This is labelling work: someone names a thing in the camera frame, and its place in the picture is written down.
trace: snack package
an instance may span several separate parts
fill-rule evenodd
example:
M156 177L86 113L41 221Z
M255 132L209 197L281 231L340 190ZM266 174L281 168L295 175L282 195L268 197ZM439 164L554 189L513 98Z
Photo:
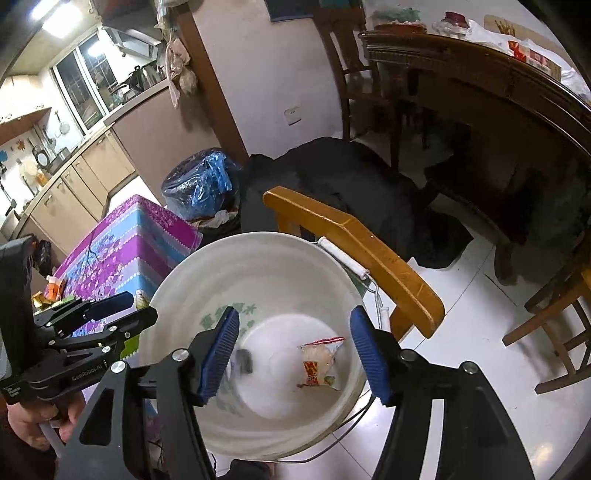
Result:
M556 65L552 60L544 57L542 54L532 50L529 47L524 47L516 41L509 40L509 48L517 60L521 60L533 67L541 70L546 75L550 75L554 80L560 82L562 69Z
M344 337L333 337L300 345L301 359L304 363L304 382L298 387L328 385L340 390L335 354L344 341Z

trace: kitchen utensil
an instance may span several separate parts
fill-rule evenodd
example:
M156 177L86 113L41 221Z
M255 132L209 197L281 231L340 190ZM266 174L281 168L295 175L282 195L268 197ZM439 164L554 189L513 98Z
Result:
M49 168L49 163L50 163L49 154L45 151L45 149L41 145L33 145L33 142L31 142L31 139L28 137L27 137L27 141L29 142L29 145L33 149L32 153L33 153L33 156L35 157L35 160L37 161L37 165L39 165L39 167L42 168L43 170L47 170Z
M60 133L62 135L67 135L70 132L70 124L68 122L62 122L60 120L60 116L56 111L57 121L60 123Z
M56 164L63 164L65 161L70 158L70 150L67 147L62 148L56 155L55 159L53 160Z
M162 79L158 74L158 70L156 69L156 61L151 61L150 63L140 67L139 65L135 66L135 70L132 72L129 78L129 85L133 88L136 88L140 92L145 92L150 87L160 83Z

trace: window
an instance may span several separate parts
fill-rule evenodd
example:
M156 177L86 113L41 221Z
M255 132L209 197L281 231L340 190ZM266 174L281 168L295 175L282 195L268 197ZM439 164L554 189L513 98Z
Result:
M117 80L96 33L70 52L53 72L86 134L121 104L120 97L113 94Z

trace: black cloth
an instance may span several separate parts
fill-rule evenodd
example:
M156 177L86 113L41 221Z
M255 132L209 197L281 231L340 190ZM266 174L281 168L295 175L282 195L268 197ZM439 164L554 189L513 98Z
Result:
M283 186L350 213L403 260L448 267L472 236L459 220L433 212L412 180L370 148L317 138L272 160L253 155L241 175L242 232L276 231L262 195Z
M55 451L41 452L23 442L10 428L4 413L0 417L0 478L51 480L55 471Z
M246 460L232 460L230 470L219 480L270 480L271 469L263 462L247 462Z

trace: food package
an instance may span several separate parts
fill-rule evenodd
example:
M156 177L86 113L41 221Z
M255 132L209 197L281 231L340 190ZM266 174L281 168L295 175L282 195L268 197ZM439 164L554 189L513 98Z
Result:
M445 18L439 22L434 22L432 27L439 35L463 40L468 32L469 24L466 22L464 15L445 12Z
M61 279L48 275L47 282L47 300L49 300L52 303L61 300L61 297L64 293L64 288L66 288L66 279Z
M183 42L174 33L166 44L165 70L168 78L168 88L174 107L178 107L181 91L185 95L192 95L197 90L197 76L187 67L191 57Z
M521 60L533 67L541 70L547 75L550 75L554 80L560 82L562 77L562 71L559 65L556 65L548 57L544 57L542 54L532 50L529 47L525 47L516 41L509 40L509 48L512 50L513 55L517 60Z
M300 345L301 359L304 364L304 382L298 387L328 385L330 388L340 390L335 355L344 341L344 337L333 337Z

